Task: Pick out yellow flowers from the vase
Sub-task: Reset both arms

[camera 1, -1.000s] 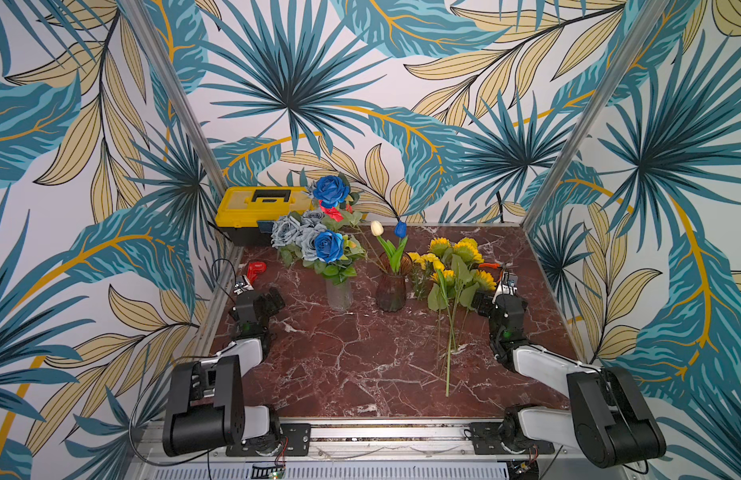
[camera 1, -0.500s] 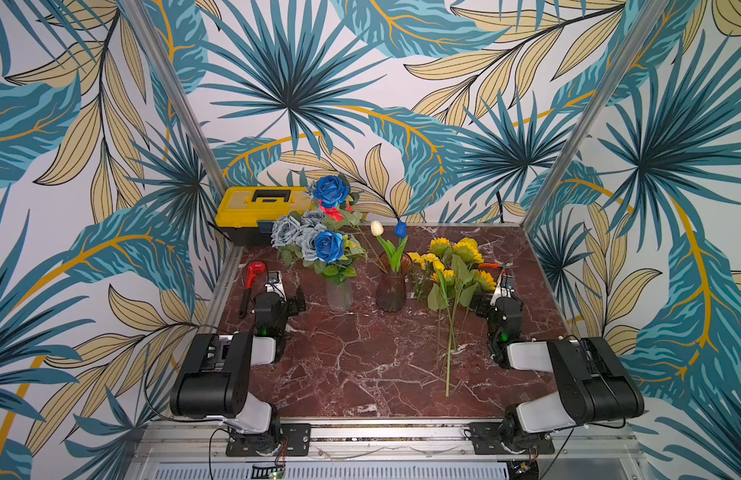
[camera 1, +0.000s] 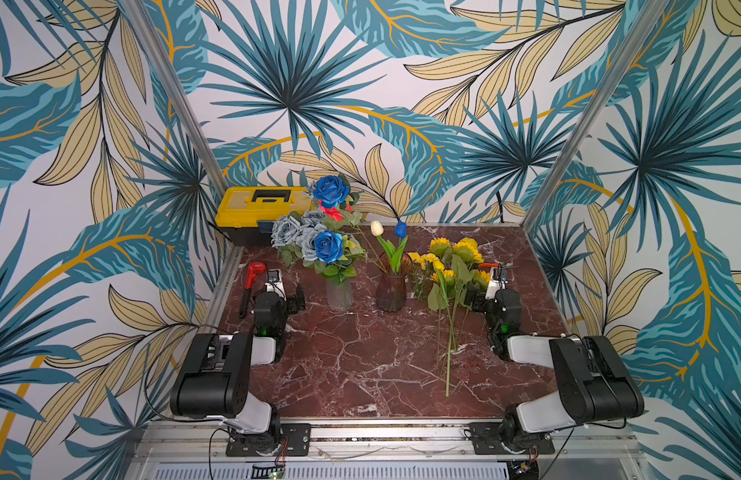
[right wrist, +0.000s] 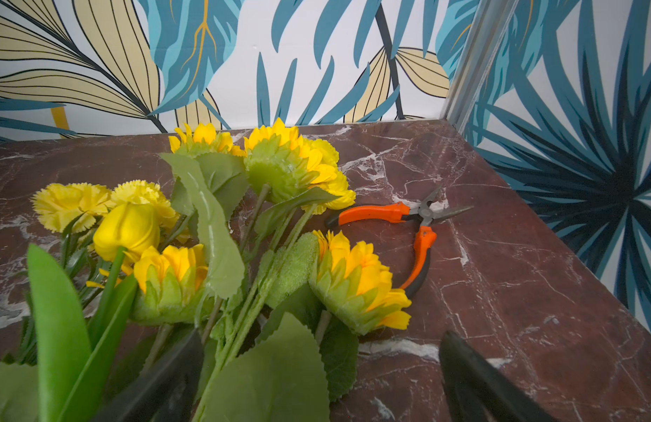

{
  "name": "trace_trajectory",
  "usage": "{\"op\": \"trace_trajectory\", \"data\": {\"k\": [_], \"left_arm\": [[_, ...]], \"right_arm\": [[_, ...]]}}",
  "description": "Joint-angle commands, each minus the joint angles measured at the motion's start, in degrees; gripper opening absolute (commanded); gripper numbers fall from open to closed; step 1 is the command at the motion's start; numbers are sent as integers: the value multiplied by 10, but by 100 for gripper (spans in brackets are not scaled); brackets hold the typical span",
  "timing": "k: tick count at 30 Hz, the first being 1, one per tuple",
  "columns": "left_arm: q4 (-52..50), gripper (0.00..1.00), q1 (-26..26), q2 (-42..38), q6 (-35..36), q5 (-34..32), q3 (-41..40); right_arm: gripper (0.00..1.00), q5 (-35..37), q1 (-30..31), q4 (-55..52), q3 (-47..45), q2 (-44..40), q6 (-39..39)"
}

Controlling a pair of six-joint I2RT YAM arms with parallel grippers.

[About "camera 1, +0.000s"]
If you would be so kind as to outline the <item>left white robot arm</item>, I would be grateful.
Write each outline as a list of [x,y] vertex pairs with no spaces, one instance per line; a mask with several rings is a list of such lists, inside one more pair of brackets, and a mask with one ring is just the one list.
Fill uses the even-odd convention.
[[254,298],[254,326],[247,332],[198,334],[170,392],[174,419],[220,424],[230,435],[228,457],[307,456],[312,427],[282,422],[276,406],[250,392],[252,368],[282,359],[286,322],[305,309],[300,286],[286,297],[266,290]]

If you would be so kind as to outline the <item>tall yellow blossom stem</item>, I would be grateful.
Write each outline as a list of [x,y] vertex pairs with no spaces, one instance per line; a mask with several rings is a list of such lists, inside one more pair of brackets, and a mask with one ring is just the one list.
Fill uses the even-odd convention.
[[459,242],[453,244],[453,248],[449,250],[448,262],[450,268],[456,274],[456,347],[453,352],[446,354],[446,397],[451,394],[452,385],[452,362],[453,355],[457,350],[457,313],[460,306],[463,303],[465,294],[468,286],[471,283],[471,271],[477,269],[477,267],[483,262],[483,256],[480,254],[478,243],[474,239],[464,238]]

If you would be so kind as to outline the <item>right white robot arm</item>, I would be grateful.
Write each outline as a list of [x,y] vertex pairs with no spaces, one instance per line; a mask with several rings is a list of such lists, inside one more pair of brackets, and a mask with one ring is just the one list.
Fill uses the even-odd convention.
[[472,430],[489,449],[522,454],[546,450],[549,435],[588,424],[627,423],[645,412],[645,400],[614,345],[605,336],[540,336],[521,330],[520,295],[510,289],[469,288],[466,306],[483,314],[492,352],[502,360],[554,371],[556,390],[507,409],[489,430]]

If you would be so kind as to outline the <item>tall sunflower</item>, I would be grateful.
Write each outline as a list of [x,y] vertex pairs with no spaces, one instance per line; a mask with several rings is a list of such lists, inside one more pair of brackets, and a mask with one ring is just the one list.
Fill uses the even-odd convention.
[[443,258],[452,248],[453,244],[447,238],[435,238],[430,243],[429,252],[438,258]]

